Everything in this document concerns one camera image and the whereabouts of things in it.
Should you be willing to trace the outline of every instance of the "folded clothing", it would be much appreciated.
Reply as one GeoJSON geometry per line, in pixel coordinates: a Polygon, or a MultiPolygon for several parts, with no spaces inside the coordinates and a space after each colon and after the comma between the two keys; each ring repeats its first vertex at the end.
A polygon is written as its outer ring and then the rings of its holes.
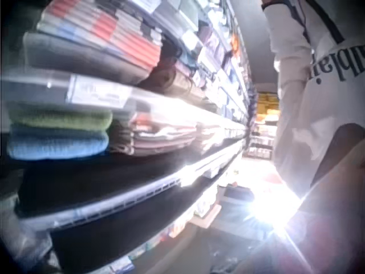
{"type": "Polygon", "coordinates": [[[146,38],[141,28],[118,3],[84,0],[53,0],[37,25],[43,33],[108,51],[151,71],[160,59],[161,35],[150,31],[146,38]]]}
{"type": "Polygon", "coordinates": [[[107,51],[44,33],[26,33],[23,45],[26,62],[32,67],[69,71],[131,85],[149,75],[148,70],[107,51]]]}
{"type": "Polygon", "coordinates": [[[179,132],[178,128],[171,126],[159,128],[158,124],[151,123],[136,125],[136,122],[129,124],[132,126],[131,129],[126,127],[122,120],[113,121],[109,129],[110,152],[135,156],[162,154],[186,147],[195,139],[194,132],[184,132],[184,130],[179,132]]]}
{"type": "Polygon", "coordinates": [[[153,70],[149,77],[140,83],[142,88],[180,97],[193,103],[201,102],[205,93],[193,81],[175,67],[153,70]]]}
{"type": "Polygon", "coordinates": [[[104,131],[12,125],[7,153],[17,160],[71,159],[98,154],[108,146],[104,131]]]}
{"type": "Polygon", "coordinates": [[[225,139],[225,130],[221,127],[205,127],[202,124],[197,126],[197,137],[191,148],[194,151],[204,154],[213,146],[219,146],[225,139]]]}
{"type": "Polygon", "coordinates": [[[46,110],[24,105],[9,107],[13,123],[29,127],[64,128],[71,130],[102,131],[112,122],[112,112],[76,112],[46,110]]]}

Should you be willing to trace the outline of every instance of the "shelf label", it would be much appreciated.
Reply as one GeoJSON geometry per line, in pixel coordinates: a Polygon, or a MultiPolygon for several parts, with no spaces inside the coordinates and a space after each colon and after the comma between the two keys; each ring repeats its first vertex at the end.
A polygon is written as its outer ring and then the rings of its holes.
{"type": "Polygon", "coordinates": [[[67,101],[72,104],[123,108],[131,92],[130,86],[72,74],[67,101]]]}

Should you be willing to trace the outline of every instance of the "fabric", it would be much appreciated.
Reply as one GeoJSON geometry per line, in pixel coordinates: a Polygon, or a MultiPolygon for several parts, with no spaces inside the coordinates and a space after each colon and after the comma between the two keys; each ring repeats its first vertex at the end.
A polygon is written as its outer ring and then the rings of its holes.
{"type": "Polygon", "coordinates": [[[23,45],[27,65],[69,71],[122,84],[136,85],[149,71],[107,51],[43,33],[26,33],[23,45]]]}
{"type": "MultiPolygon", "coordinates": [[[[357,36],[343,28],[342,33],[350,35],[343,42],[330,45],[316,41],[314,37],[333,37],[330,30],[312,25],[318,22],[313,12],[311,9],[306,16],[306,25],[311,26],[306,29],[309,44],[303,35],[304,26],[291,17],[288,6],[276,4],[265,9],[281,100],[274,163],[299,197],[310,189],[337,129],[349,123],[365,128],[365,32],[357,36]],[[317,52],[313,64],[312,49],[317,52]]],[[[340,19],[333,22],[359,27],[348,18],[342,23],[340,19]]]]}
{"type": "Polygon", "coordinates": [[[155,133],[151,131],[152,128],[149,130],[148,126],[144,128],[146,129],[145,131],[136,131],[137,134],[135,136],[135,132],[126,127],[123,122],[114,120],[109,129],[109,151],[134,156],[162,154],[186,147],[196,137],[194,133],[190,132],[179,134],[174,128],[165,128],[165,132],[161,128],[160,131],[155,131],[155,133]]]}
{"type": "Polygon", "coordinates": [[[16,106],[9,108],[13,123],[29,127],[64,128],[71,130],[102,131],[112,122],[112,112],[82,113],[16,106]]]}
{"type": "Polygon", "coordinates": [[[31,128],[12,125],[7,153],[16,160],[71,159],[104,151],[108,135],[103,131],[31,128]]]}
{"type": "Polygon", "coordinates": [[[190,102],[201,102],[205,98],[203,90],[196,87],[189,77],[174,67],[152,71],[150,76],[141,83],[141,87],[167,96],[177,96],[190,102]]]}
{"type": "Polygon", "coordinates": [[[117,17],[84,0],[54,0],[44,10],[37,29],[107,50],[151,71],[160,59],[161,37],[154,33],[159,40],[146,39],[145,34],[138,30],[141,22],[120,9],[115,12],[117,17]]]}

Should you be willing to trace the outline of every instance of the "white sweatshirt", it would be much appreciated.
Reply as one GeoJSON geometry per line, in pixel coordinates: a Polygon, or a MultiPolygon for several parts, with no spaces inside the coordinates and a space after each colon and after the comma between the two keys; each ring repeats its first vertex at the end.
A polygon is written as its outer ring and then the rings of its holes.
{"type": "MultiPolygon", "coordinates": [[[[362,22],[361,15],[350,13],[352,19],[336,20],[313,8],[314,0],[290,1],[264,9],[279,72],[281,117],[274,164],[291,190],[303,197],[336,130],[348,123],[365,128],[365,18],[362,22]],[[293,16],[290,1],[298,16],[293,16]]],[[[338,9],[351,1],[324,2],[338,9]]]]}

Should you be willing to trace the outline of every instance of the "folded towel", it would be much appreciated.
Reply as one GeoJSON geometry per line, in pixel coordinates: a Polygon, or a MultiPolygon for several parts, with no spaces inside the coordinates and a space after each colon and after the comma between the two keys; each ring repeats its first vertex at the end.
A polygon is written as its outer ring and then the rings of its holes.
{"type": "Polygon", "coordinates": [[[108,135],[103,131],[60,130],[12,125],[7,153],[17,160],[71,159],[104,151],[108,135]]]}
{"type": "Polygon", "coordinates": [[[9,107],[10,119],[30,127],[65,128],[71,130],[106,130],[112,122],[112,112],[82,113],[43,110],[27,106],[9,107]]]}

